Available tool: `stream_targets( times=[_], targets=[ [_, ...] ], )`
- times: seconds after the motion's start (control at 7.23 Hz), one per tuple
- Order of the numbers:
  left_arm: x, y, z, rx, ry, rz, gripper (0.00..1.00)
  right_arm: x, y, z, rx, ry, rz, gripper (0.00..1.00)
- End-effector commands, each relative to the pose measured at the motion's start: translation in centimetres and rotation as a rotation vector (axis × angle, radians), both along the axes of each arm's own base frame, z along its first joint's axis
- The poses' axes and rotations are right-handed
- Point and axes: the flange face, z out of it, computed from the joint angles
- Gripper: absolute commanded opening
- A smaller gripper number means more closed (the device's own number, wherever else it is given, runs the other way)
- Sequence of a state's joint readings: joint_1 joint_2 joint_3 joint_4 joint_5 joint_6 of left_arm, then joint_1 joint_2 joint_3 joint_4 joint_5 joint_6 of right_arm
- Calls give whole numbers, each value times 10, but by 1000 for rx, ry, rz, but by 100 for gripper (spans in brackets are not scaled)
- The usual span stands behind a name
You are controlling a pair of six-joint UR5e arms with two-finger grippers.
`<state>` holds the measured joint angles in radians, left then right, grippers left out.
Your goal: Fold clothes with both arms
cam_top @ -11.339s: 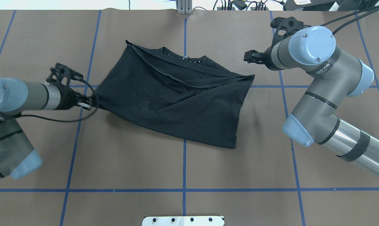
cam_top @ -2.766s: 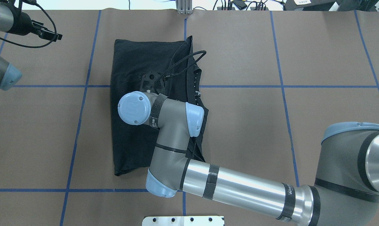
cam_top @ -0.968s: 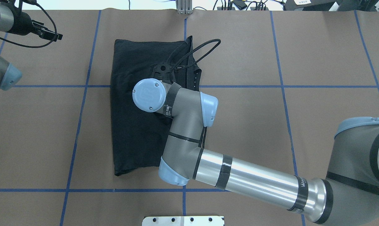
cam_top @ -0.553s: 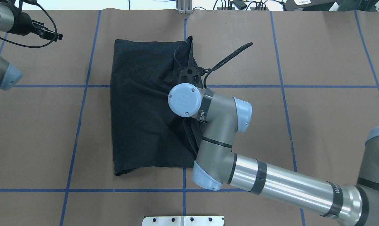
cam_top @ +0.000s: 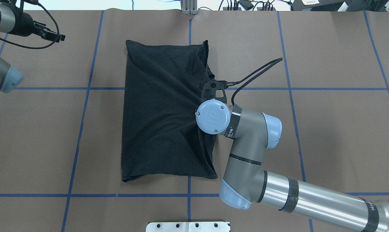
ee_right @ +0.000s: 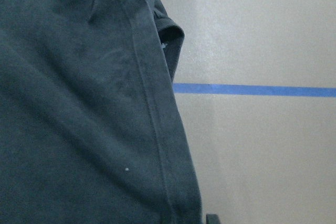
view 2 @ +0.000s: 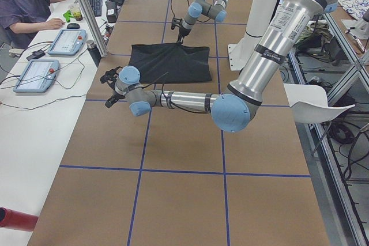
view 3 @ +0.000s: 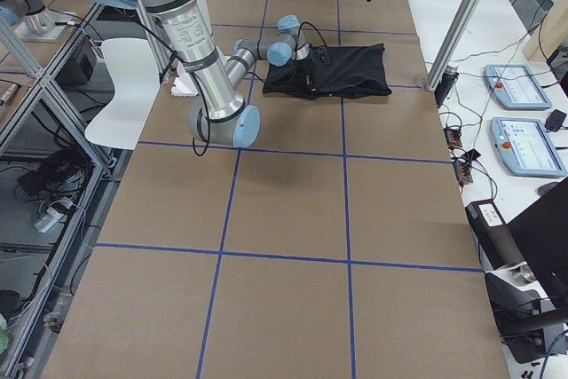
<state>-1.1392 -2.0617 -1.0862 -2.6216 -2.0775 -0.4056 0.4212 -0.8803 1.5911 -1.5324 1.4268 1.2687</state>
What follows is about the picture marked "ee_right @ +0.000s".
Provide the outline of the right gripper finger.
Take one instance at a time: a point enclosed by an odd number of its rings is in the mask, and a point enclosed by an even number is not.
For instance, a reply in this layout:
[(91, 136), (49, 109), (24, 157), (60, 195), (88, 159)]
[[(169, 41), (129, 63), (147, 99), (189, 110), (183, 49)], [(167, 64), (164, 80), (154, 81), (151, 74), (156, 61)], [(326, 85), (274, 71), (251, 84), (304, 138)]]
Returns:
[(206, 224), (221, 224), (217, 214), (206, 214)]

